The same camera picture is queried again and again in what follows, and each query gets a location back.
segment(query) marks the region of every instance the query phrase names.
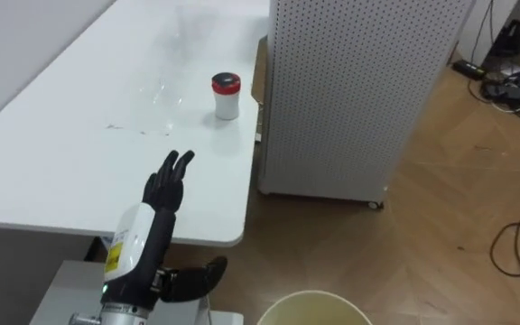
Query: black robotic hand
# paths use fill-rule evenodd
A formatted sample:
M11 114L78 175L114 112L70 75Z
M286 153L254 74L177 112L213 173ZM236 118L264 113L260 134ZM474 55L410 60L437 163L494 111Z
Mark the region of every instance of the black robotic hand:
M180 208L184 195L182 180L186 166L194 158L194 152L189 150L180 159L178 156L178 152L172 150L160 170L150 175L145 184L142 202L149 204L156 212L160 209L176 212Z

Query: white jar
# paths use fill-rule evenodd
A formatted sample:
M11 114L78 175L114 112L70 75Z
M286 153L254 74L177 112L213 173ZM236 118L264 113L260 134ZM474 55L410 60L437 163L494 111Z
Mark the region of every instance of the white jar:
M212 90L216 99L216 117L223 120L237 118L240 77L236 73L221 72L212 77Z

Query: caster wheel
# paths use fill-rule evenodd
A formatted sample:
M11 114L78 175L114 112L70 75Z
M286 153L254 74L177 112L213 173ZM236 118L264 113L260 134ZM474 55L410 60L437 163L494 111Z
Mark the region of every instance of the caster wheel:
M371 209L384 209L385 208L385 204L383 202L373 202L373 201L370 201L368 202L368 207L371 208Z

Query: yellow label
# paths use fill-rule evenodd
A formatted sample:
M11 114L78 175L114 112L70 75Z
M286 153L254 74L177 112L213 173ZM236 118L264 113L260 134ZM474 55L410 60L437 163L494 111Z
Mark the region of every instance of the yellow label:
M124 243L120 242L109 248L107 253L106 270L105 273L114 271L117 269L117 263L119 262L119 256L122 253L122 246Z

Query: bucket rim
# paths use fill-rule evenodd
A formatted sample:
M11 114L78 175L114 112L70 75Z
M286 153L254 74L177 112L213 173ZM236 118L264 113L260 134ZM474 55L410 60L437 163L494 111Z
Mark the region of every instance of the bucket rim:
M332 292L325 292L323 290L302 290L302 291L299 291L299 292L293 292L293 293L290 293L288 295L285 295L284 297L280 298L278 301L276 301L272 306L270 306L270 308L268 308L264 314L262 314L262 317L260 318L260 320L257 322L256 325L259 325L262 323L262 320L264 320L264 318L266 317L266 315L273 309L275 308L277 305L279 305L280 303L282 303L283 301L287 300L287 299L290 299L294 296L297 296L297 295L302 295L302 294L307 294L307 293L318 293L318 294L325 294L325 295L328 295L330 297L333 297L333 298L337 298L341 301L343 301L344 303L348 304L350 307L352 307L355 311L357 311L360 316L362 316L362 318L367 322L368 325L373 325L372 322L368 319L368 317L365 315L364 312L362 312L362 310L360 310L354 303L352 302L349 302L348 300L346 300L345 298L335 294L335 293L332 293Z

